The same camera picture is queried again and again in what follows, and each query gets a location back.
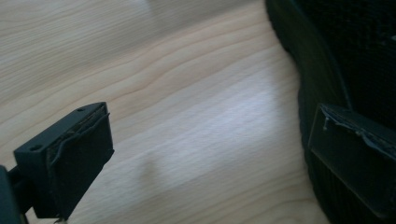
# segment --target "wood grain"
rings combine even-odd
[[[109,106],[116,153],[69,223],[328,223],[298,87],[259,0],[0,1],[0,163]]]

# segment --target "black object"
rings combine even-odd
[[[68,219],[114,152],[108,115],[106,103],[83,106],[16,149],[17,167],[0,169],[0,223],[23,223],[15,208],[32,206],[39,218]]]
[[[309,148],[373,214],[396,223],[395,132],[343,107],[320,105]]]
[[[375,128],[378,139],[396,133],[396,1],[265,3],[276,35],[301,75],[304,156],[323,211],[333,223],[396,223],[394,163],[380,153],[395,153],[396,148],[373,148],[341,128],[365,117],[369,121],[359,119],[359,125],[374,124],[370,132],[381,127]],[[322,133],[317,122],[325,121],[315,121],[320,104],[341,106],[353,118],[332,107],[347,119],[334,128],[329,121],[329,131]]]

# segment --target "black fabric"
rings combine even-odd
[[[386,223],[309,150],[308,137],[318,104],[340,105],[396,130],[396,1],[266,0],[266,5],[301,74],[304,155],[323,211],[337,224]]]
[[[396,1],[297,2],[341,65],[355,110],[396,130]]]

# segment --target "black plastic bracket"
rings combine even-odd
[[[114,152],[108,115],[106,103],[83,106],[16,149],[17,167],[7,176],[0,170],[0,187],[13,191],[1,198],[0,223],[25,220],[3,220],[4,203],[19,214],[33,206],[39,218],[68,219]]]
[[[311,151],[377,217],[396,221],[396,133],[336,105],[320,105]]]

